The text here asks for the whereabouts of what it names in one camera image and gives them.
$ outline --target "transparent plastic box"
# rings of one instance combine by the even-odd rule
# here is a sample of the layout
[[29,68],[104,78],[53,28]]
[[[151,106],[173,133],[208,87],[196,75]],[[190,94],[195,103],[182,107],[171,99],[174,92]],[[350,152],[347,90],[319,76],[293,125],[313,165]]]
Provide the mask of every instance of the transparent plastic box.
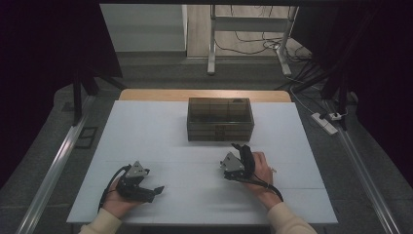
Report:
[[249,98],[189,98],[190,141],[249,141],[253,129]]

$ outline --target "wrist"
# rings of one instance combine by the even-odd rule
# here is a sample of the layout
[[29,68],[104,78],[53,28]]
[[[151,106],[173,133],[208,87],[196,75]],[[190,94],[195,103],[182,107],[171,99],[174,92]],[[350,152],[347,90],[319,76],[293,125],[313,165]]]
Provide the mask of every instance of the wrist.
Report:
[[88,225],[88,227],[94,233],[115,233],[121,224],[122,221],[119,218],[105,209],[100,209],[97,217]]
[[267,210],[270,210],[273,206],[282,202],[280,197],[270,190],[259,194],[258,199],[267,208]]
[[111,213],[112,215],[116,216],[119,219],[122,219],[122,217],[128,212],[128,208],[124,204],[120,203],[108,203],[106,202],[103,205],[103,208]]

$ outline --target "metal frame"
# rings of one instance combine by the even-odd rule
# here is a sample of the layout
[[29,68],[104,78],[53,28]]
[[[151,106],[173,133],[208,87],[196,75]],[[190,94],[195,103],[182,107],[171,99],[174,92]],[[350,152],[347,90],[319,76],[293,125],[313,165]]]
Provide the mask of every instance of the metal frame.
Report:
[[79,123],[76,126],[72,126],[66,135],[52,165],[50,166],[45,178],[42,181],[33,201],[30,204],[23,220],[21,221],[16,233],[33,233],[37,223],[45,210],[47,203],[55,189],[61,172],[70,156],[72,149],[75,146],[76,139],[82,131],[83,126],[89,115],[89,109],[91,108],[95,97],[88,96],[83,104],[84,114],[80,118]]
[[[327,106],[329,112],[333,112],[333,108],[330,107],[329,101],[325,101],[324,104]],[[400,228],[395,222],[392,211],[390,210],[383,195],[371,178],[370,173],[365,167],[355,145],[353,144],[352,138],[349,136],[347,131],[343,130],[342,128],[337,129],[341,142],[346,149],[347,154],[349,155],[349,159],[353,164],[356,174],[358,175],[358,178],[362,186],[364,187],[367,197],[373,204],[373,208],[376,211],[376,214],[379,217],[379,220],[382,223],[386,233],[400,234]]]
[[283,32],[282,42],[276,49],[276,52],[282,66],[282,73],[285,76],[291,76],[291,70],[289,69],[283,53],[296,13],[297,7],[290,7],[286,19],[218,17],[215,13],[215,5],[210,5],[210,40],[207,74],[215,74],[215,31],[249,31]]

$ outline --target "wooden table edge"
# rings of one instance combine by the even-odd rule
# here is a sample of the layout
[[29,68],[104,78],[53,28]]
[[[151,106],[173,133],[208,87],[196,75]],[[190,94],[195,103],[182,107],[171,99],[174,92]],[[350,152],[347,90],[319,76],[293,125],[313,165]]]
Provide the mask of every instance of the wooden table edge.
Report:
[[291,102],[286,91],[126,89],[119,100],[187,101],[188,98],[249,98],[251,102]]

